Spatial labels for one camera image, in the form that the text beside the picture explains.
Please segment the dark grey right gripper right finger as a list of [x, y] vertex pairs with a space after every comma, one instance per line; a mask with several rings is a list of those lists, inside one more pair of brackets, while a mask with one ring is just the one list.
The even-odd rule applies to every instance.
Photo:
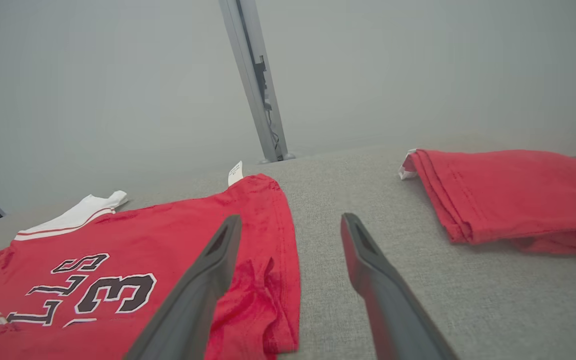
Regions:
[[457, 360], [404, 278], [356, 214], [341, 216], [350, 283], [365, 302], [379, 360]]

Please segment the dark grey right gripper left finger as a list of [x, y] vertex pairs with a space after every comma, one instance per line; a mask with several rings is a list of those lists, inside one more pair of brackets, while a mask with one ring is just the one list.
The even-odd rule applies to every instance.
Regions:
[[242, 236], [228, 216], [135, 340], [126, 360], [203, 360], [218, 301], [233, 282]]

